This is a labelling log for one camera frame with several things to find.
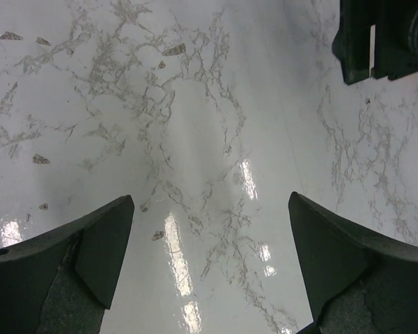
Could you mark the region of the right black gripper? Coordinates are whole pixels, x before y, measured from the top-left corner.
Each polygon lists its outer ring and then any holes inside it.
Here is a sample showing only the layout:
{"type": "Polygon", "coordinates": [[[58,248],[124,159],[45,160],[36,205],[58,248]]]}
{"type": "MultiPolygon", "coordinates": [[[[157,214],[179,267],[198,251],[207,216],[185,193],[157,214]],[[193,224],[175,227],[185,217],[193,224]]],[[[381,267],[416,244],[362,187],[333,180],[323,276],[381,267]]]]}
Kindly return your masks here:
{"type": "Polygon", "coordinates": [[[332,43],[345,84],[418,72],[418,1],[341,1],[332,43]]]}

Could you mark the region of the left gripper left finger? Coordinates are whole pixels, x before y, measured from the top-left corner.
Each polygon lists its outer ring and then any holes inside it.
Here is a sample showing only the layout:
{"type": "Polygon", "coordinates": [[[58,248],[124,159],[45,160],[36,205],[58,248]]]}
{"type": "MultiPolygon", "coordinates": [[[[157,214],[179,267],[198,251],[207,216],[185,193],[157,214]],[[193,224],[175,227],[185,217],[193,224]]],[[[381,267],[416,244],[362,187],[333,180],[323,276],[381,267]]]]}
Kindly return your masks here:
{"type": "Polygon", "coordinates": [[[134,216],[122,196],[73,222],[0,248],[0,333],[99,333],[134,216]]]}

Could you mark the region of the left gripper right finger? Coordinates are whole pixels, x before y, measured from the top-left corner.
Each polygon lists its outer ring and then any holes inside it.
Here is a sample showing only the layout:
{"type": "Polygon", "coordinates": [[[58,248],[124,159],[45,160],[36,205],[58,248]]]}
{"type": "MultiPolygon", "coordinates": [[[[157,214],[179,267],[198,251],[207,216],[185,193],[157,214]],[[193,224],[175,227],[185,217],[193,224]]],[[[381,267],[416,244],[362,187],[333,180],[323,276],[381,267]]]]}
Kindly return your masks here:
{"type": "Polygon", "coordinates": [[[297,192],[288,210],[313,318],[302,333],[418,333],[418,246],[297,192]]]}

